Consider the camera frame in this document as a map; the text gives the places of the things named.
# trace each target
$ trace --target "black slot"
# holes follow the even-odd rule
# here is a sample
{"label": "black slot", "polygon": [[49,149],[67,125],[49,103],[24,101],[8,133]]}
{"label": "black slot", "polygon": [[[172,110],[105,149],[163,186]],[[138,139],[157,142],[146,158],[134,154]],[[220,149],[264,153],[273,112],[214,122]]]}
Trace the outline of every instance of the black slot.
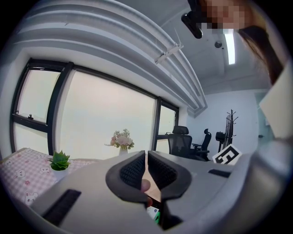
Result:
{"label": "black slot", "polygon": [[216,170],[216,169],[211,169],[209,170],[209,173],[213,174],[213,175],[217,175],[217,176],[221,176],[221,177],[225,177],[225,178],[229,178],[231,172],[228,171],[222,171],[222,170]]}
{"label": "black slot", "polygon": [[43,218],[59,226],[80,195],[80,191],[68,189],[43,215]]}

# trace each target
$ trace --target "dark window frame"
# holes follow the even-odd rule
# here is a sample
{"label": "dark window frame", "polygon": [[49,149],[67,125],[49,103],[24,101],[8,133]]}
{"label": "dark window frame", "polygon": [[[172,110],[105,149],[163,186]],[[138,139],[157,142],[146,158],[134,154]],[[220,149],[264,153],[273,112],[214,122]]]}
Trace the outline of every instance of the dark window frame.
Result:
{"label": "dark window frame", "polygon": [[160,116],[161,116],[161,106],[164,106],[172,111],[175,111],[175,123],[174,126],[178,126],[179,122],[179,108],[173,105],[172,103],[158,97],[156,103],[156,114],[155,114],[155,121],[154,121],[154,131],[152,136],[152,150],[157,149],[157,140],[164,140],[168,139],[168,134],[159,135],[159,125],[160,125]]}
{"label": "dark window frame", "polygon": [[[44,71],[54,71],[54,72],[60,72],[60,75],[56,81],[55,87],[52,91],[52,95],[49,102],[48,107],[48,113],[47,113],[47,121],[46,123],[40,122],[37,120],[29,119],[28,117],[23,117],[21,115],[17,114],[17,107],[18,102],[20,99],[20,94],[24,85],[24,82],[26,80],[27,74],[29,70],[44,70]],[[112,81],[116,84],[122,85],[126,88],[132,89],[134,91],[137,91],[139,93],[142,93],[148,97],[151,97],[156,102],[156,113],[155,113],[155,119],[154,119],[154,129],[153,129],[153,138],[152,138],[152,150],[156,149],[157,146],[157,140],[158,139],[167,139],[168,135],[159,135],[159,122],[160,122],[160,111],[161,106],[164,106],[166,108],[169,108],[176,112],[175,114],[175,126],[178,125],[178,119],[179,119],[179,108],[174,106],[172,103],[162,99],[161,97],[158,97],[136,85],[133,85],[127,81],[121,80],[117,77],[114,77],[112,75],[96,71],[90,68],[86,68],[83,66],[75,65],[72,62],[64,63],[64,62],[57,62],[57,61],[51,61],[51,60],[43,60],[43,59],[29,59],[27,62],[25,68],[23,69],[21,76],[18,80],[18,83],[16,85],[16,89],[14,92],[14,96],[11,103],[11,115],[10,115],[10,143],[11,143],[11,150],[12,152],[16,152],[15,147],[15,136],[14,136],[14,123],[21,124],[23,126],[26,126],[28,128],[32,128],[44,133],[47,133],[47,139],[48,139],[48,152],[49,155],[53,155],[54,151],[56,150],[56,138],[55,138],[55,131],[56,131],[56,123],[57,123],[57,114],[58,109],[60,105],[61,96],[63,93],[64,86],[67,82],[67,79],[69,77],[69,74],[72,70],[76,70],[79,72],[83,72],[86,74],[94,75],[99,78]]]}

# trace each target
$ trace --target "flower vase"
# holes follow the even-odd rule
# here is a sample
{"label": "flower vase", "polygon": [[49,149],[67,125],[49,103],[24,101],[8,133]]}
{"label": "flower vase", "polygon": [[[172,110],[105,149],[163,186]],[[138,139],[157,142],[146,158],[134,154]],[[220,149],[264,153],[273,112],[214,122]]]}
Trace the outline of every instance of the flower vase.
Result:
{"label": "flower vase", "polygon": [[58,181],[62,180],[64,176],[68,175],[68,167],[65,170],[54,170],[51,168],[54,173],[54,176]]}
{"label": "flower vase", "polygon": [[122,149],[120,147],[119,155],[123,155],[123,154],[128,154],[128,150],[127,149]]}

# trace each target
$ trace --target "black office chair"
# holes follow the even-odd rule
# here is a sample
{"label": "black office chair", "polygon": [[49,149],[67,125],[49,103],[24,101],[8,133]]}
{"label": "black office chair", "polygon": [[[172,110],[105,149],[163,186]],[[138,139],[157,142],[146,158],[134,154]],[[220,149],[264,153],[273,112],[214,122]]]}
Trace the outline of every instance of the black office chair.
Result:
{"label": "black office chair", "polygon": [[208,157],[207,157],[207,153],[209,153],[210,151],[207,150],[207,147],[211,141],[212,135],[209,132],[209,129],[205,129],[204,131],[205,133],[205,139],[203,140],[202,144],[192,144],[195,148],[195,154],[197,156],[200,156],[201,158],[203,158],[206,161],[209,161]]}
{"label": "black office chair", "polygon": [[190,155],[192,137],[187,135],[189,133],[187,127],[174,126],[172,133],[173,134],[168,135],[169,154],[178,157],[204,161],[202,158],[196,155]]}

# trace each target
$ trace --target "white ceiling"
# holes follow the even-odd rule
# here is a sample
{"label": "white ceiling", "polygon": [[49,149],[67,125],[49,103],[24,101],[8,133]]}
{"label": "white ceiling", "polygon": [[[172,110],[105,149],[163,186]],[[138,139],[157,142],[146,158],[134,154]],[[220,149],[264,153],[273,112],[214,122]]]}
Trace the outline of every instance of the white ceiling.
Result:
{"label": "white ceiling", "polygon": [[[187,0],[119,0],[157,23],[170,37],[183,43],[182,52],[193,67],[206,95],[236,90],[269,88],[268,75],[251,51],[234,33],[235,64],[228,64],[226,40],[223,34],[202,25],[203,37],[196,39],[181,21],[190,11]],[[215,48],[217,40],[223,48]]]}

